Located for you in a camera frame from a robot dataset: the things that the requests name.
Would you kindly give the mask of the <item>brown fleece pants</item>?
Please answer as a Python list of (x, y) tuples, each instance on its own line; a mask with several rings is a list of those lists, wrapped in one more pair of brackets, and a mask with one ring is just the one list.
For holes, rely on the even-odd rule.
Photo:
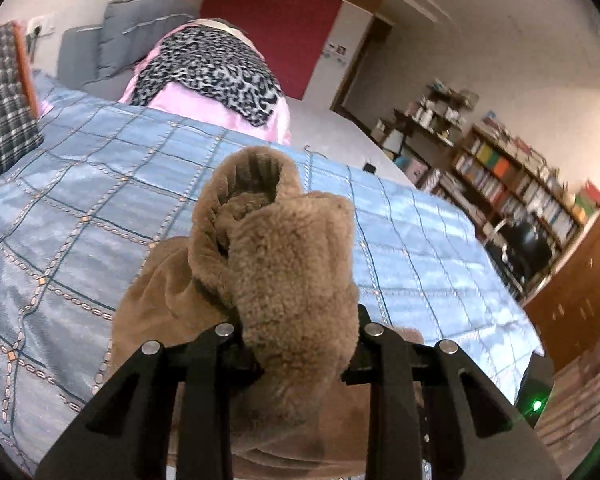
[(235, 474), (362, 474), (370, 388), (341, 380), (358, 343), (350, 200), (304, 192), (291, 158), (250, 146), (214, 170), (192, 222), (151, 249), (123, 296), (110, 372), (148, 340), (173, 347), (238, 321), (264, 373), (230, 406)]

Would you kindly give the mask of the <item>wooden wardrobe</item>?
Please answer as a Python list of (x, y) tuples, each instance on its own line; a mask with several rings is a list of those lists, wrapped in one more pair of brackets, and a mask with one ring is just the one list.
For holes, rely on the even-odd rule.
[(600, 215), (567, 263), (524, 307), (562, 370), (600, 339)]

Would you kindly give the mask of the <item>black chair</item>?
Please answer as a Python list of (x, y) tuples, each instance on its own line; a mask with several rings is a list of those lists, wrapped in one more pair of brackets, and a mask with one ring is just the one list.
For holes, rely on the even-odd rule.
[(494, 268), (513, 298), (524, 301), (550, 274), (550, 243), (530, 221), (503, 219), (483, 241)]

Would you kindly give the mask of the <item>wooden bookshelf with books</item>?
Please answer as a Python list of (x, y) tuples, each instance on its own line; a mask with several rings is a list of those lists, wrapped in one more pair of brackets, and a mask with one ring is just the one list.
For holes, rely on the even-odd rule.
[(457, 144), (436, 191), (466, 212), (482, 242), (505, 218), (533, 223), (552, 248), (550, 274), (600, 210), (591, 181), (569, 192), (540, 153), (483, 122)]

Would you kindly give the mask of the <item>blue checked quilt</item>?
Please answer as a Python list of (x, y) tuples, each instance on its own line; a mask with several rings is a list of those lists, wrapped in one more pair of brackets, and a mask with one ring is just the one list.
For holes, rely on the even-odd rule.
[[(42, 145), (0, 177), (0, 443), (25, 472), (104, 380), (114, 310), (160, 240), (185, 235), (253, 138), (34, 76)], [(354, 203), (353, 276), (377, 323), (452, 339), (515, 399), (538, 335), (456, 207), (290, 148), (302, 186)]]

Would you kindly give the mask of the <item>small wooden shelf desk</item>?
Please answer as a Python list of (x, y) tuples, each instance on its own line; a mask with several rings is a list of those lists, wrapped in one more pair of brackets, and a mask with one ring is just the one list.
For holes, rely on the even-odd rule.
[(395, 108), (393, 118), (378, 119), (370, 138), (408, 180), (421, 188), (432, 170), (450, 166), (464, 136), (467, 115), (478, 101), (476, 92), (454, 90), (435, 79), (406, 110)]

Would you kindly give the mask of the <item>plaid pillow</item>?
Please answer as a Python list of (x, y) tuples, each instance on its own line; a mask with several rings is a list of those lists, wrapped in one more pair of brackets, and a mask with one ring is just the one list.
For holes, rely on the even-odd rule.
[(22, 27), (0, 25), (0, 177), (42, 144), (39, 117)]

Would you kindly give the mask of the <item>pink blanket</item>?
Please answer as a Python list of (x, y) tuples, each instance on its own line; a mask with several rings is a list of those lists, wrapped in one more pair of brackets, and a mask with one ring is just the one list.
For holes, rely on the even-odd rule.
[[(187, 22), (181, 26), (190, 23), (205, 24), (226, 29), (235, 34), (237, 37), (242, 38), (242, 40), (249, 42), (249, 44), (256, 48), (253, 42), (239, 28), (219, 20), (218, 18), (215, 20), (213, 18), (197, 18), (196, 20)], [(155, 54), (157, 52), (157, 44), (151, 51), (149, 51), (148, 55)], [(143, 65), (144, 60), (141, 60), (137, 66), (135, 66), (133, 77), (126, 86), (123, 96), (120, 99), (122, 103), (131, 105), (128, 102), (128, 97), (131, 94), (130, 87), (135, 81), (136, 71), (140, 66)], [(202, 96), (197, 96), (195, 93), (189, 92), (177, 84), (169, 84), (166, 87), (166, 90), (161, 92), (156, 97), (155, 101), (152, 101), (148, 107), (173, 115), (198, 120), (198, 122), (205, 122), (206, 124), (245, 133), (248, 134), (248, 136), (254, 136), (255, 138), (265, 141), (275, 142), (282, 145), (288, 145), (291, 142), (290, 109), (285, 95), (282, 99), (282, 102), (277, 105), (276, 111), (271, 116), (270, 120), (265, 126), (259, 128), (250, 126), (245, 119), (242, 119), (236, 113), (227, 110), (223, 105), (203, 98)]]

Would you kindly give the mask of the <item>grey headboard cushion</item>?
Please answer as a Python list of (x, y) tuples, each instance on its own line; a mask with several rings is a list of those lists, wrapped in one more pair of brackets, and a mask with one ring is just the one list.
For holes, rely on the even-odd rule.
[(56, 78), (67, 88), (117, 101), (156, 43), (198, 18), (184, 0), (116, 0), (97, 25), (67, 29), (61, 38)]

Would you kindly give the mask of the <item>leopard print blanket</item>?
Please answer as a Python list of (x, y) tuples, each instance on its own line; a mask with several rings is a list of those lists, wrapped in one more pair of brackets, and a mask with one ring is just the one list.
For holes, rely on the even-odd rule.
[(223, 105), (256, 128), (266, 125), (284, 97), (255, 47), (205, 24), (186, 24), (158, 41), (157, 52), (135, 73), (128, 102), (148, 107), (169, 84)]

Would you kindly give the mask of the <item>white wall socket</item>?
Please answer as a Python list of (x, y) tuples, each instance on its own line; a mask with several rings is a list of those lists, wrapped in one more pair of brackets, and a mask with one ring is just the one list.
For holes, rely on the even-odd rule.
[(47, 13), (30, 18), (27, 21), (27, 35), (38, 37), (53, 35), (55, 31), (55, 13)]

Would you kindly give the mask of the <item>red wall panel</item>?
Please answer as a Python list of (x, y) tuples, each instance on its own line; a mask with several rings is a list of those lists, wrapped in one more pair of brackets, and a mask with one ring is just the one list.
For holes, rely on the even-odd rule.
[(340, 0), (204, 0), (200, 15), (240, 28), (286, 96), (301, 100), (340, 6)]

